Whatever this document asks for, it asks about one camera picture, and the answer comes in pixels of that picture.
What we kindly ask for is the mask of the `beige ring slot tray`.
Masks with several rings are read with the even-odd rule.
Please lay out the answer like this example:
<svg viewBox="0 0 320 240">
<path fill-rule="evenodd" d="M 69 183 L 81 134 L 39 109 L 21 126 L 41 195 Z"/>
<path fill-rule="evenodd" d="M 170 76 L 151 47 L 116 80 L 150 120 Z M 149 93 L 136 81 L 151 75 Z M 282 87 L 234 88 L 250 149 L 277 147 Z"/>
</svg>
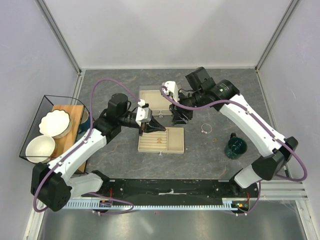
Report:
<svg viewBox="0 0 320 240">
<path fill-rule="evenodd" d="M 143 133 L 139 136 L 137 150 L 140 153 L 183 154 L 184 135 L 182 127 L 167 127 L 166 131 Z"/>
</svg>

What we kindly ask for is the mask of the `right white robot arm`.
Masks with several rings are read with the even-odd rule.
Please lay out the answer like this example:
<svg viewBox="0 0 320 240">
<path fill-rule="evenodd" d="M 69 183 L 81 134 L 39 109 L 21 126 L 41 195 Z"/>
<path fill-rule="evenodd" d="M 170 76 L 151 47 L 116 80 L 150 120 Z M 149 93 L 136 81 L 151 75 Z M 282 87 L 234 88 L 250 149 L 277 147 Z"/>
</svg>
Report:
<svg viewBox="0 0 320 240">
<path fill-rule="evenodd" d="M 247 103 L 229 80 L 215 82 L 204 67 L 185 77 L 191 92 L 183 94 L 174 81 L 163 83 L 161 94 L 172 98 L 169 109 L 173 124 L 187 124 L 195 109 L 214 108 L 236 124 L 255 145 L 260 157 L 233 177 L 229 191 L 242 196 L 247 188 L 260 180 L 271 180 L 291 159 L 298 141 L 285 137 L 266 123 Z"/>
</svg>

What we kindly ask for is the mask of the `blue mug behind arm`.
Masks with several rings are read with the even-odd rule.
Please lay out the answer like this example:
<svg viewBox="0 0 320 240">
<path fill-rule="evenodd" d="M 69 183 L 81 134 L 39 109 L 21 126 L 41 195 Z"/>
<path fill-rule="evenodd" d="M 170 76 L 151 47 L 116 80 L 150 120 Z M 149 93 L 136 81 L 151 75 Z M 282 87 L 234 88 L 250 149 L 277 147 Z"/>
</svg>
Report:
<svg viewBox="0 0 320 240">
<path fill-rule="evenodd" d="M 79 124 L 78 133 L 81 134 L 83 132 L 86 132 L 91 125 L 91 119 L 90 114 L 88 111 L 84 111 L 82 114 L 81 122 Z"/>
</svg>

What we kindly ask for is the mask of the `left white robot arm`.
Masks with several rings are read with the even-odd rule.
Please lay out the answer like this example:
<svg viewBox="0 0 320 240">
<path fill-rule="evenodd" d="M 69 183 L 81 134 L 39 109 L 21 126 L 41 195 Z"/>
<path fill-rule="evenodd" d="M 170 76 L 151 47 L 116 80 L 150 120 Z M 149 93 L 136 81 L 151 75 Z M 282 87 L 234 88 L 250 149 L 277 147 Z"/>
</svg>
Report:
<svg viewBox="0 0 320 240">
<path fill-rule="evenodd" d="M 40 213 L 37 202 L 54 212 L 61 210 L 70 199 L 88 193 L 99 197 L 110 191 L 108 177 L 100 171 L 79 177 L 73 177 L 76 170 L 94 153 L 110 143 L 122 130 L 122 127 L 138 129 L 144 133 L 164 132 L 166 128 L 154 117 L 149 104 L 138 102 L 137 110 L 130 111 L 131 102 L 123 93 L 113 94 L 107 108 L 100 116 L 91 121 L 90 128 L 66 152 L 50 163 L 37 163 L 32 170 L 31 194 L 33 209 Z"/>
</svg>

